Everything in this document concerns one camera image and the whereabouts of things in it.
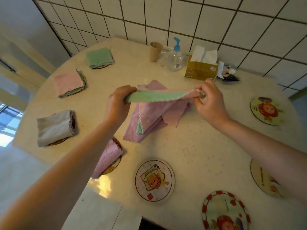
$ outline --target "gray cloth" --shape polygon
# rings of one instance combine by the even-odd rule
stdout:
[[[39,147],[75,135],[72,127],[72,111],[65,110],[49,117],[37,119]]]

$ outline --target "person's left hand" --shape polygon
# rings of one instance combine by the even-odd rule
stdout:
[[[124,85],[115,89],[109,96],[104,121],[120,127],[127,118],[130,108],[130,103],[124,103],[124,99],[135,91],[136,87],[130,85]]]

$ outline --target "person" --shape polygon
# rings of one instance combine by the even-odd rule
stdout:
[[[307,204],[307,155],[233,120],[212,80],[195,88],[207,95],[205,103],[194,98],[198,113]],[[2,217],[0,230],[62,228],[101,152],[128,115],[130,103],[124,98],[135,91],[126,85],[109,96],[104,120],[22,194]]]

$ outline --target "brown paper cup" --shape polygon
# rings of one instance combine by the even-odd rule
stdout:
[[[161,43],[151,42],[150,43],[150,54],[149,54],[150,61],[157,62],[159,54],[162,49],[163,49],[163,45]]]

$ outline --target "tissue box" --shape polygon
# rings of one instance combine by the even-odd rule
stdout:
[[[189,56],[187,70],[185,72],[185,77],[197,79],[197,80],[206,80],[207,78],[214,79],[217,76],[218,64],[217,60],[216,65],[206,64],[197,61],[190,61],[192,55]]]

